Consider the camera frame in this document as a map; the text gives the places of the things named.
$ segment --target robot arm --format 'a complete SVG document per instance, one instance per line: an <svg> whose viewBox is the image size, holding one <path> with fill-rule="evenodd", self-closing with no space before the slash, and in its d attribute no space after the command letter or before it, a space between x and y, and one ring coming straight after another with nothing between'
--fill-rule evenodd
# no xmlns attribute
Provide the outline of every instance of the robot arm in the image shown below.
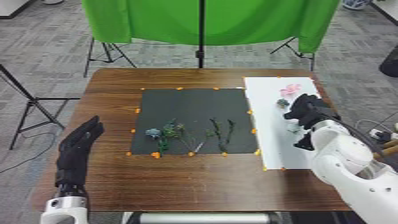
<svg viewBox="0 0 398 224"><path fill-rule="evenodd" d="M54 199L46 202L46 211L41 215L41 224L59 223L75 218L75 224L87 224L89 195L86 192L87 159L91 146L103 134L100 117L82 124L71 132L59 147Z"/></svg>
<svg viewBox="0 0 398 224"><path fill-rule="evenodd" d="M334 186L363 220L370 224L398 223L398 174L373 160L372 143L354 137L356 130L315 96L299 97L285 118L299 119L299 125L309 129L297 147L315 150L311 170Z"/></svg>

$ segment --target white paper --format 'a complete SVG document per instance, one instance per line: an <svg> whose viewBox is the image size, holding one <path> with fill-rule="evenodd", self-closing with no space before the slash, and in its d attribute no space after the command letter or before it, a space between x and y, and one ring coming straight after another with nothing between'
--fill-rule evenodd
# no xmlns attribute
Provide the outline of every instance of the white paper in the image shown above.
<svg viewBox="0 0 398 224"><path fill-rule="evenodd" d="M267 169L309 169L315 153L293 146L304 136L304 132L293 134L288 131L292 121L285 120L285 113L290 108L281 109L277 100L283 99L281 89L290 84L301 84L301 91L285 99L290 105L297 97L308 93L318 95L313 80L306 77L247 77L245 94L253 109L253 122L256 127L256 136L260 149L263 151L263 163Z"/></svg>

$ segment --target green backdrop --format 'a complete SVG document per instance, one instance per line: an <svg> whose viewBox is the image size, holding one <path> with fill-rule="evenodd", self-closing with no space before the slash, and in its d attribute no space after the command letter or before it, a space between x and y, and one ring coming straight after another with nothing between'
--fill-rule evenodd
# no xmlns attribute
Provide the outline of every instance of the green backdrop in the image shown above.
<svg viewBox="0 0 398 224"><path fill-rule="evenodd" d="M84 0L94 39L132 38L197 45L199 0ZM206 0L206 45L237 45L299 37L313 53L340 0Z"/></svg>

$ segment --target pink object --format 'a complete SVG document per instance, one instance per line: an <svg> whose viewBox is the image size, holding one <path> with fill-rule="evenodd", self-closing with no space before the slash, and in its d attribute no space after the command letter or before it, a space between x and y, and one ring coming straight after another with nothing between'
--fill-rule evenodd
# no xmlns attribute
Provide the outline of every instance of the pink object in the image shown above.
<svg viewBox="0 0 398 224"><path fill-rule="evenodd" d="M286 86L286 89L281 89L283 97L286 97L288 95L293 95L297 93L297 91L301 91L301 89L302 89L301 84L290 84Z"/></svg>

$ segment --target wooden table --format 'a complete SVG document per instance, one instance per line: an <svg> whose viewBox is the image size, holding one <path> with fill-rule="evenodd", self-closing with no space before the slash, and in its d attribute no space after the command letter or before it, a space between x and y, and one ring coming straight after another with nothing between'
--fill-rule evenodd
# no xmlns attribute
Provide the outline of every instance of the wooden table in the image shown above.
<svg viewBox="0 0 398 224"><path fill-rule="evenodd" d="M347 211L334 191L309 170L263 171L254 154L126 156L142 90L233 88L244 76L306 77L304 70L102 69L89 83L66 134L94 115L107 132L94 144L87 190L93 211ZM315 81L324 99L324 88ZM54 196L55 157L36 187L34 208Z"/></svg>

